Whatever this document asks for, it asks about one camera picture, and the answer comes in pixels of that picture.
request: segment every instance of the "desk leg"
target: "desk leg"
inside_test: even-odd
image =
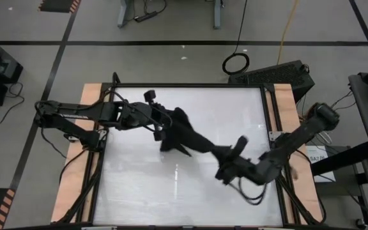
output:
[[[131,0],[120,0],[120,4],[121,6],[119,12],[118,27],[122,28],[125,25],[125,17],[128,12],[128,7],[130,6],[130,4],[134,4],[134,2],[132,3]]]
[[[368,159],[368,142],[320,160],[311,165],[313,176],[340,169]]]
[[[221,0],[215,0],[214,3],[214,29],[221,28]]]

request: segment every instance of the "black metal frame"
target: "black metal frame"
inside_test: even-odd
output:
[[[112,86],[112,83],[103,83],[102,84],[102,88],[101,88],[101,94],[100,96],[103,95],[104,91],[106,89],[109,89]],[[136,83],[122,83],[122,84],[118,84],[117,88],[259,88],[261,91],[261,97],[262,97],[262,103],[263,103],[263,112],[264,112],[264,116],[265,116],[265,122],[266,122],[266,127],[267,127],[267,131],[272,131],[272,126],[271,126],[271,121],[270,121],[270,117],[269,117],[269,110],[268,110],[268,104],[266,101],[266,95],[265,95],[265,91],[268,90],[271,94],[271,98],[272,98],[272,106],[273,106],[273,111],[274,111],[274,116],[275,116],[275,122],[277,124],[277,130],[280,131],[282,129],[281,124],[280,124],[280,116],[279,116],[279,110],[277,107],[277,102],[276,102],[276,97],[275,97],[275,92],[274,92],[274,87],[273,84],[254,84],[254,85],[230,85],[230,84],[193,84],[193,83],[183,83],[183,84],[175,84],[175,83],[149,83],[149,84],[136,84]],[[109,98],[110,101],[114,100],[114,95],[111,94],[111,97]],[[99,154],[99,158],[103,159],[104,157],[104,153],[105,153],[105,146],[103,148],[103,151],[101,151]],[[90,175],[91,175],[91,170],[92,170],[92,162],[93,162],[93,157],[96,153],[93,152],[89,152],[89,157],[88,157],[88,162],[86,165],[86,170],[85,170],[85,174],[84,174],[84,180],[83,180],[83,184],[82,184],[82,189],[86,188],[87,182],[89,181]],[[98,161],[98,164],[96,165],[96,167],[100,167],[100,170],[102,168],[102,160]],[[288,180],[288,184],[289,186],[291,186],[293,188],[293,183],[292,183],[292,179],[291,179],[291,175],[290,175],[290,171],[285,168],[286,170],[286,176],[287,178],[289,178]],[[93,187],[93,193],[92,193],[92,198],[91,198],[91,207],[89,209],[89,215],[88,215],[88,222],[92,222],[93,221],[93,217],[95,215],[95,209],[96,209],[96,201],[97,201],[97,193],[98,193],[98,188],[99,188],[99,183],[100,183],[100,179],[96,182],[95,186]],[[278,198],[279,198],[279,206],[280,206],[280,214],[282,217],[282,224],[288,224],[288,218],[286,215],[286,207],[285,207],[285,200],[284,200],[284,193],[283,193],[283,189],[281,187],[281,185],[276,182],[276,187],[277,187],[277,193],[278,193]],[[84,205],[82,205],[78,212],[77,212],[77,216],[76,216],[76,221],[81,221],[82,220],[82,216],[83,216],[83,209],[84,209]],[[293,206],[293,216],[294,217],[298,217],[297,219],[295,218],[295,222],[300,223],[299,220],[299,214],[297,212],[297,209]]]

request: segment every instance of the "keyboard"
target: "keyboard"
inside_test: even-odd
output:
[[[288,83],[292,86],[299,86],[305,82],[302,77],[303,70],[297,69],[293,64],[280,66],[263,71],[244,73],[235,77],[235,81],[240,84],[253,84],[262,82]]]

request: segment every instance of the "gray floor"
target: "gray floor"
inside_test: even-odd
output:
[[[213,30],[213,5],[203,0],[167,0],[168,7],[157,17],[131,21],[117,28],[118,0],[82,0],[70,41],[139,40],[236,40],[243,1],[225,1],[222,29]],[[368,1],[356,0],[368,26]],[[0,41],[60,41],[70,18],[65,13],[38,12],[39,1],[0,0]],[[249,1],[242,40],[279,41],[292,0]],[[142,15],[142,1],[136,14]],[[149,2],[149,10],[162,1]],[[286,36],[287,41],[360,41],[366,37],[347,0],[302,0]],[[58,46],[4,46],[23,66],[20,81],[26,102],[15,108],[0,125],[0,187],[9,187],[24,148],[39,100],[49,78]],[[67,46],[49,99],[77,103],[88,82],[109,82],[117,71],[122,82],[226,82],[222,61],[233,46]],[[250,70],[276,63],[277,46],[241,46],[250,56]],[[282,62],[302,60],[310,66],[316,85],[307,94],[304,109],[314,102],[333,103],[348,91],[348,76],[368,71],[368,47],[284,47]],[[235,70],[242,60],[229,63]],[[339,106],[351,104],[353,98]],[[0,118],[15,99],[0,107]],[[341,123],[330,135],[333,145],[354,146],[367,140],[357,108],[340,110]],[[62,151],[68,143],[56,130],[47,137]],[[5,227],[48,224],[58,191],[58,177],[64,159],[36,135]],[[349,197],[322,197],[328,213],[327,224],[354,227],[360,208]]]

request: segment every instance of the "concrete floor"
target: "concrete floor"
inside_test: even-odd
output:
[[[82,0],[69,41],[156,41],[156,40],[236,40],[242,18],[243,1],[225,1],[222,29],[213,30],[213,5],[202,0],[167,0],[166,10],[143,23],[131,21],[117,27],[119,1]],[[368,1],[356,0],[368,27]],[[40,1],[0,0],[0,41],[61,41],[70,14],[38,12]],[[149,11],[162,7],[162,1],[149,2]],[[292,0],[249,1],[241,40],[279,41]],[[142,2],[136,13],[142,15]],[[314,102],[333,103],[348,91],[348,76],[368,71],[368,46],[324,46],[319,42],[367,42],[348,0],[302,0],[287,33],[286,41],[313,42],[310,46],[284,47],[282,62],[302,60],[310,66],[316,85],[307,94],[305,108]],[[35,111],[49,79],[54,79],[48,99],[79,102],[82,87],[89,82],[109,82],[118,72],[122,82],[221,82],[223,60],[233,45],[131,45],[62,46],[5,45],[3,48],[24,66],[20,81],[26,101],[0,125],[0,188],[11,185],[17,164],[31,129]],[[241,46],[250,57],[250,70],[276,63],[278,46]],[[54,61],[60,61],[57,71]],[[242,60],[231,61],[236,69]],[[0,118],[15,103],[8,98],[0,107]],[[349,98],[339,106],[352,103]],[[355,146],[367,140],[357,108],[340,110],[341,123],[330,135],[333,145]],[[64,153],[68,142],[56,130],[46,136]],[[33,141],[5,227],[48,224],[58,191],[58,178],[64,160],[42,140]],[[354,227],[361,218],[360,208],[349,197],[322,197],[328,213],[327,224]]]

